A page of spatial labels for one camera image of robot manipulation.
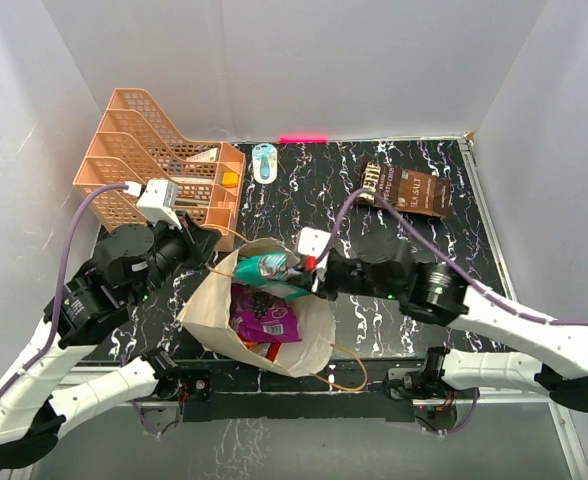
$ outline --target gray floor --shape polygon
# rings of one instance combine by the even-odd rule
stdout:
[[[31,479],[570,478],[546,404],[480,405],[465,430],[444,440],[414,428],[230,420],[181,424],[156,441],[133,409],[120,407],[71,432]]]

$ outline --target barcode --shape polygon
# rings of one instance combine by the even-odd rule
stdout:
[[[269,335],[283,335],[283,325],[263,325],[263,331]]]

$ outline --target orange plastic basket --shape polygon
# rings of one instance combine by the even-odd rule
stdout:
[[[215,161],[190,161],[217,148]],[[224,173],[238,175],[234,188],[221,185]],[[74,179],[86,197],[101,185],[167,178],[179,185],[175,210],[187,211],[198,224],[220,225],[219,251],[234,248],[245,173],[245,155],[227,142],[194,142],[183,137],[145,90],[116,89],[87,154]],[[201,183],[203,179],[212,181]],[[145,223],[135,198],[117,191],[92,203],[94,213],[109,231],[126,223]]]

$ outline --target marble surface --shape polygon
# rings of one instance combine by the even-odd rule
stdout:
[[[377,160],[451,179],[452,206],[446,219],[406,218],[472,277],[503,293],[456,140],[277,145],[278,176],[270,185],[260,185],[252,178],[252,146],[238,145],[248,155],[237,225],[246,237],[274,236],[292,247],[297,232],[305,226],[329,230],[345,198],[358,188],[361,162]],[[343,221],[335,247],[346,256],[355,256],[363,250],[368,233],[407,238],[400,225],[382,210],[359,207]],[[434,260],[423,247],[413,250],[420,261]],[[131,357],[157,346],[177,360],[213,358],[175,319],[205,275],[179,272],[153,300],[133,309],[132,321],[115,330],[85,363],[111,364],[120,355]],[[331,306],[337,324],[336,342],[364,358],[419,357],[428,347],[438,345],[467,351],[503,348],[474,334],[415,322],[402,315],[394,301],[341,295]],[[336,352],[336,358],[345,358],[345,354]]]

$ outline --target brown snack bag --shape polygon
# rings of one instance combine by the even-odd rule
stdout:
[[[450,181],[428,173],[365,161],[361,166],[361,187],[375,190],[399,212],[444,218],[450,210]],[[367,193],[359,195],[357,203],[381,207]]]

